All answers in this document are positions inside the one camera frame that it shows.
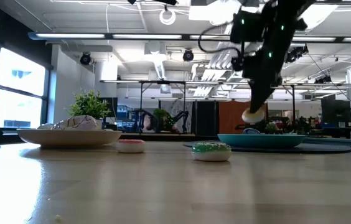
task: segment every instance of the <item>teal bowl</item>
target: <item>teal bowl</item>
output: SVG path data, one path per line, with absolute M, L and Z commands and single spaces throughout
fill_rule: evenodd
M 218 138 L 230 146 L 279 149 L 298 146 L 306 136 L 297 134 L 218 134 Z

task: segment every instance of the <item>table surface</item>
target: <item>table surface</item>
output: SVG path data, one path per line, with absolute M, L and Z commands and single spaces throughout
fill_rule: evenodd
M 193 161 L 182 142 L 146 146 L 0 146 L 0 223 L 351 224 L 351 153 L 215 163 Z

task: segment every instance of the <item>office desk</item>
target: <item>office desk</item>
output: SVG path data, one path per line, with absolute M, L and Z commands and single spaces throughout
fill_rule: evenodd
M 348 223 L 351 153 L 233 153 L 193 161 L 182 142 L 144 154 L 0 146 L 0 223 Z

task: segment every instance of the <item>plate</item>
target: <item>plate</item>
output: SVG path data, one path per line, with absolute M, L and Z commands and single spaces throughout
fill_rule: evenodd
M 42 147 L 102 146 L 117 141 L 121 131 L 18 129 L 19 137 Z
M 306 138 L 297 134 L 218 134 L 221 142 L 230 146 L 257 148 L 292 148 Z

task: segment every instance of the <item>window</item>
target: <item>window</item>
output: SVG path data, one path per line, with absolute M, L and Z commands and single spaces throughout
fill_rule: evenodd
M 10 50 L 0 51 L 0 85 L 37 96 L 44 92 L 45 68 Z
M 42 100 L 0 90 L 0 128 L 37 128 Z

